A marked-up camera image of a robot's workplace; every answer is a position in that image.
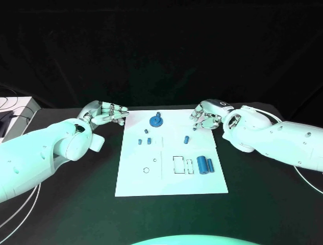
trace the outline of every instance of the robotic hand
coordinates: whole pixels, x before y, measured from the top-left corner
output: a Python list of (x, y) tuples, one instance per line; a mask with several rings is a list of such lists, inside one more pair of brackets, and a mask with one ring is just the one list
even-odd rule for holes
[(264, 156), (316, 171), (323, 172), (323, 129), (296, 122), (277, 120), (272, 115), (253, 107), (241, 109), (220, 100), (205, 100), (192, 112), (191, 119), (198, 121), (194, 128), (215, 129), (224, 124), (223, 137), (244, 152), (257, 150)]
[(128, 108), (94, 101), (71, 118), (0, 144), (0, 202), (31, 190), (89, 149), (100, 151), (104, 138), (93, 133), (110, 121), (125, 124)]

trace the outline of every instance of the black table surface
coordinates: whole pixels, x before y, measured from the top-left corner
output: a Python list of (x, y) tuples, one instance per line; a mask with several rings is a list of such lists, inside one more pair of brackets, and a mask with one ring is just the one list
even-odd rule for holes
[[(272, 105), (247, 105), (282, 117)], [(130, 110), (194, 108), (188, 105)], [(42, 109), (27, 132), (76, 118), (80, 111)], [(233, 147), (223, 138), (223, 128), (213, 132), (230, 193), (116, 197), (123, 130), (116, 123), (97, 128), (96, 133), (106, 138), (102, 151), (90, 150), (44, 181), (32, 214), (4, 244), (126, 245), (182, 234), (228, 236), (259, 244), (323, 244), (323, 195), (290, 165)], [(312, 175), (323, 185), (322, 174)], [(0, 204), (0, 224), (29, 192)], [(0, 241), (29, 208), (0, 229)]]

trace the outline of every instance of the robotic arm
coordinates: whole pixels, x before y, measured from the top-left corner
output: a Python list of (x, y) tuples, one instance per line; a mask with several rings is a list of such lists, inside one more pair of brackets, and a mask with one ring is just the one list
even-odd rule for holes
[(323, 172), (323, 129), (282, 122), (276, 116), (279, 123), (273, 124), (259, 111), (249, 106), (236, 110), (223, 101), (205, 100), (191, 115), (198, 121), (204, 114), (205, 120), (194, 127), (215, 129), (224, 123), (223, 137), (241, 151), (257, 150), (286, 164)]
[(0, 144), (0, 202), (31, 190), (60, 166), (77, 161), (89, 149), (100, 151), (104, 138), (93, 133), (110, 121), (125, 124), (128, 108), (94, 101), (71, 118)]

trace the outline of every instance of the mouse pad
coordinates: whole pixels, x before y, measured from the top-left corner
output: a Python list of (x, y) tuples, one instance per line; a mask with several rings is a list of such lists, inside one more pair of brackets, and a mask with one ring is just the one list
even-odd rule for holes
[(0, 129), (0, 138), (5, 137), (6, 135), (6, 131), (8, 131), (8, 128), (9, 128), (9, 123), (11, 123), (11, 116), (14, 115), (14, 111), (4, 111), (0, 112), (0, 121), (4, 122), (4, 126), (2, 126), (2, 129)]

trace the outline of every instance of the white paper sheet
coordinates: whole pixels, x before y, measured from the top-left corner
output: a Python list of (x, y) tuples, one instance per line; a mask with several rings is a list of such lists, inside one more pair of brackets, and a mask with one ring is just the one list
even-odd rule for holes
[[(116, 196), (228, 193), (213, 131), (194, 131), (194, 110), (159, 110), (164, 125), (151, 126), (158, 111), (130, 111), (126, 118)], [(184, 157), (185, 174), (175, 173), (174, 157)], [(197, 157), (213, 159), (214, 173), (200, 173)], [(194, 174), (189, 174), (188, 160)]]

